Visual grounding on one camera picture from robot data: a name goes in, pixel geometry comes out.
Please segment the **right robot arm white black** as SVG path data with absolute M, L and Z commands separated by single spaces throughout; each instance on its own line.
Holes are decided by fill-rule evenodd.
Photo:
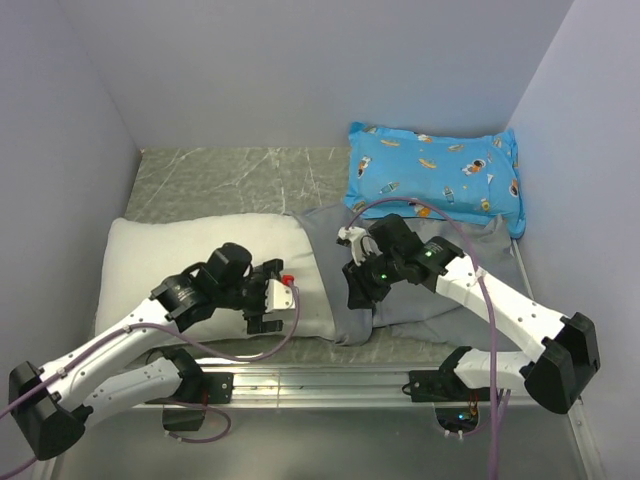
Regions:
M 337 242 L 351 250 L 343 267 L 350 309 L 372 309 L 399 282 L 420 285 L 466 308 L 502 333 L 515 352 L 463 346 L 440 366 L 451 399 L 473 390 L 525 391 L 541 407 L 566 414 L 601 366 L 596 326 L 586 315 L 546 308 L 488 273 L 449 240 L 423 240 L 396 214 L 370 228 L 343 227 Z

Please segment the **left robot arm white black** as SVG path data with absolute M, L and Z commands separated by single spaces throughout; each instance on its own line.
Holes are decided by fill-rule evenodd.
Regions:
M 86 430 L 141 403 L 168 400 L 202 404 L 205 374 L 185 350 L 164 353 L 131 369 L 144 352 L 175 338 L 193 345 L 185 331 L 219 309 L 238 311 L 251 335 L 283 329 L 265 315 L 293 310 L 294 279 L 276 258 L 252 264 L 244 247 L 226 243 L 205 262 L 171 275 L 124 319 L 76 350 L 42 366 L 23 362 L 9 376 L 4 415 L 18 425 L 38 461 L 59 456 Z

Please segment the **white pillow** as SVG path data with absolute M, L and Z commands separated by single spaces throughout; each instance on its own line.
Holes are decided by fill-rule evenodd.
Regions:
M 336 327 L 308 236 L 291 216 L 236 214 L 168 224 L 119 218 L 109 230 L 94 333 L 124 319 L 166 277 L 209 259 L 227 242 L 246 248 L 258 266 L 280 258 L 300 290 L 297 337 L 336 338 Z

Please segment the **grey pillowcase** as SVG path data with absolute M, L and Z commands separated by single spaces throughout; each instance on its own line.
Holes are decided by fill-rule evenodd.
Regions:
M 310 242 L 331 308 L 335 330 L 331 340 L 335 344 L 361 345 L 369 340 L 375 328 L 389 326 L 395 336 L 490 349 L 487 321 L 453 300 L 406 281 L 393 285 L 372 310 L 349 309 L 342 268 L 351 259 L 351 253 L 338 245 L 336 239 L 338 230 L 353 218 L 353 212 L 335 204 L 294 213 L 292 217 Z M 512 253 L 505 219 L 497 216 L 485 226 L 462 223 L 460 227 L 472 241 L 480 266 L 524 294 L 525 282 Z

